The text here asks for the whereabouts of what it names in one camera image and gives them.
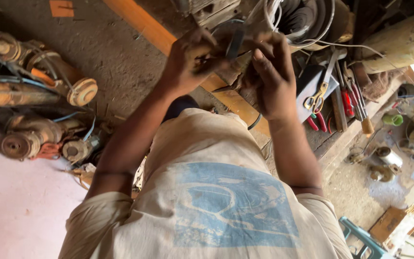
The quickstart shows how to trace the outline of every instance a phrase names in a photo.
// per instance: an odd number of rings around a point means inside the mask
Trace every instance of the hand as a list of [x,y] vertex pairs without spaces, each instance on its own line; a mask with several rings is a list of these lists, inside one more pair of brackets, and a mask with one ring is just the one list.
[[155,91],[180,97],[194,90],[215,69],[227,66],[226,59],[208,58],[216,45],[214,37],[203,28],[191,30],[175,41]]
[[252,57],[253,67],[262,80],[257,88],[261,113],[269,122],[298,120],[296,79],[285,36],[280,33],[261,35],[258,41],[272,45],[272,54],[269,50],[259,47],[254,50]]

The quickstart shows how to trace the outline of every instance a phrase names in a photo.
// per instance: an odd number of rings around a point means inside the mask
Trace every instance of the blue printed graphic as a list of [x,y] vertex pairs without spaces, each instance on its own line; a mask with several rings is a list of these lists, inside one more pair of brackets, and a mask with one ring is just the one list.
[[282,183],[221,163],[177,168],[176,247],[301,247]]

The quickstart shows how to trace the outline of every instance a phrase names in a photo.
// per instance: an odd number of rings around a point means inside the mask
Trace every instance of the beige t-shirt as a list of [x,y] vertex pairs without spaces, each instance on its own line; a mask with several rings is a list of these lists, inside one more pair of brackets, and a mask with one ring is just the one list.
[[132,203],[109,192],[71,213],[59,258],[352,258],[333,205],[269,173],[237,115],[163,123]]

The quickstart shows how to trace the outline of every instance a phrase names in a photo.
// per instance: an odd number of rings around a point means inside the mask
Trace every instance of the orange wooden board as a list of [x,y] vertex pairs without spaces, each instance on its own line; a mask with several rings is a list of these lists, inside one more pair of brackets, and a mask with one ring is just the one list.
[[[148,14],[141,6],[133,0],[104,0],[104,2],[119,16],[121,16],[127,23],[136,29],[146,40],[153,44],[158,50],[166,56],[170,53],[172,43],[176,41],[166,28],[164,28],[158,21],[156,21],[150,14]],[[211,92],[220,87],[225,86],[226,83],[217,75],[211,75],[202,87]],[[247,101],[240,96],[236,91],[226,91],[213,94],[219,101],[227,106],[235,114],[244,120],[247,125],[251,125],[258,118],[258,111],[254,109]],[[268,122],[262,118],[255,126],[257,130],[267,136],[270,135]]]

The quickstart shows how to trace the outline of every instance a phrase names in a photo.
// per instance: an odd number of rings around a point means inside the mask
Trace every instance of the t-shirt sleeve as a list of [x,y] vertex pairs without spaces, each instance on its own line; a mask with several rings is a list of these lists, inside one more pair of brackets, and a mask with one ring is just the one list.
[[333,244],[338,259],[352,259],[352,254],[346,245],[333,204],[326,198],[314,194],[296,195],[298,202],[308,209],[319,221],[320,225]]
[[105,258],[113,228],[129,218],[132,199],[120,192],[97,195],[79,204],[66,221],[59,259]]

